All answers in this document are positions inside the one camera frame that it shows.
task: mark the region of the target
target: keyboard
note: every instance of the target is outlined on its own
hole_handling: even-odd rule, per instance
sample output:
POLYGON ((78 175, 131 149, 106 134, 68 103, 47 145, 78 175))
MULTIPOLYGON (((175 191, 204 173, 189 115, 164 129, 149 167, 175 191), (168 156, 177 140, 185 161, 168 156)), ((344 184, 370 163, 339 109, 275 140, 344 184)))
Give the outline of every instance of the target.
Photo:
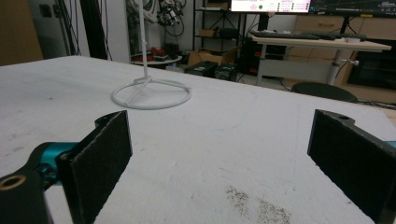
POLYGON ((326 32, 302 32, 302 35, 315 35, 320 39, 334 40, 341 38, 357 38, 360 41, 365 41, 367 39, 366 35, 358 34, 337 34, 337 33, 326 33, 326 32))
POLYGON ((311 39, 311 40, 320 39, 315 35, 279 34, 279 33, 267 33, 267 32, 257 32, 257 31, 253 31, 250 33, 255 35, 256 37, 263 37, 263 38, 311 39))

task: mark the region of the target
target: white wire stand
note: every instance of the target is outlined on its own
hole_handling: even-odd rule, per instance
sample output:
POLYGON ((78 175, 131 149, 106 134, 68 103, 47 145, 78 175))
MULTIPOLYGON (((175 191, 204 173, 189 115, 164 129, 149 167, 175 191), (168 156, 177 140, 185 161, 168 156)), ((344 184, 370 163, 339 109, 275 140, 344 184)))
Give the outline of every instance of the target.
POLYGON ((145 24, 144 24, 144 17, 143 17, 143 3, 142 0, 139 0, 139 20, 140 20, 140 36, 142 39, 142 52, 143 52, 143 68, 144 68, 144 77, 135 79, 133 83, 119 87, 118 89, 114 90, 112 95, 111 95, 111 100, 114 101, 114 103, 132 108, 132 109, 141 109, 141 110, 152 110, 152 109, 165 109, 177 105, 181 105, 186 103, 187 101, 190 100, 191 98, 191 88, 185 86, 182 83, 172 81, 172 80, 165 80, 165 79, 160 79, 160 80, 154 80, 152 77, 148 75, 148 57, 147 57, 147 52, 146 52, 146 37, 145 37, 145 24), (143 89, 147 87, 148 84, 150 83, 157 83, 161 85, 166 85, 170 87, 175 87, 175 88, 181 88, 183 89, 187 94, 184 98, 181 100, 177 101, 172 101, 171 103, 164 103, 160 105, 140 105, 136 102, 136 96, 142 92, 143 89), (126 100, 122 97, 120 97, 119 93, 122 90, 125 90, 127 88, 130 89, 135 89, 131 96, 129 96, 126 100))

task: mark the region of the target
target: round stool seat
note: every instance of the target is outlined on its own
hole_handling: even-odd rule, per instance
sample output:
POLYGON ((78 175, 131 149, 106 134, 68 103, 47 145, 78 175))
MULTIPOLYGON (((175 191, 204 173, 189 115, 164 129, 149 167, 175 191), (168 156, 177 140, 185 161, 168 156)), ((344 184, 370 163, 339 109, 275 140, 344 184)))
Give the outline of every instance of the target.
POLYGON ((317 82, 302 82, 293 85, 291 90, 301 94, 323 97, 327 99, 345 101, 350 103, 358 102, 358 98, 349 91, 345 91, 341 88, 334 87, 329 84, 317 82))

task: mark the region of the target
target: white table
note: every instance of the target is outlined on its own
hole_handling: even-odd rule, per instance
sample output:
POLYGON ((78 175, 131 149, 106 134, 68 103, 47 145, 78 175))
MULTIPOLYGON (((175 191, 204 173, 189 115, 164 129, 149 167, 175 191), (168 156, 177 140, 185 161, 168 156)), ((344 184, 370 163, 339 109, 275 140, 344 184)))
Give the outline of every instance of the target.
POLYGON ((306 40, 306 39, 283 39, 253 37, 253 41, 262 44, 262 56, 260 57, 259 71, 257 73, 257 85, 262 82, 262 76, 268 77, 294 77, 306 76, 325 77, 327 84, 333 84, 338 73, 341 56, 344 50, 381 52, 391 49, 391 46, 376 44, 370 41, 350 43, 337 40, 306 40), (266 60, 267 45, 280 45, 300 48, 336 49, 334 60, 331 65, 318 63, 297 63, 277 60, 266 60))
MULTIPOLYGON (((315 109, 350 116, 363 130, 395 140, 381 111, 149 72, 191 86, 193 96, 169 109, 128 109, 134 155, 96 223, 265 223, 270 217, 372 223, 306 151, 315 109)), ((80 141, 95 119, 124 109, 111 102, 111 92, 142 76, 141 66, 77 56, 0 67, 0 176, 20 168, 43 142, 80 141)), ((62 187, 46 196, 55 223, 70 223, 62 187)))

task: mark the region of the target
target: computer monitor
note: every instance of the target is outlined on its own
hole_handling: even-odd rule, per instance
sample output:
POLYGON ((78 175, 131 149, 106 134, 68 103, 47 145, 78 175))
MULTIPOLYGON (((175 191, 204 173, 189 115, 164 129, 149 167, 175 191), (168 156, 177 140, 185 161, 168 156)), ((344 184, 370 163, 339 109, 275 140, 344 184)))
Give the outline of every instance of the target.
POLYGON ((396 17, 396 0, 312 0, 310 14, 396 17))
POLYGON ((234 12, 308 14, 311 0, 231 0, 230 2, 230 10, 234 12))

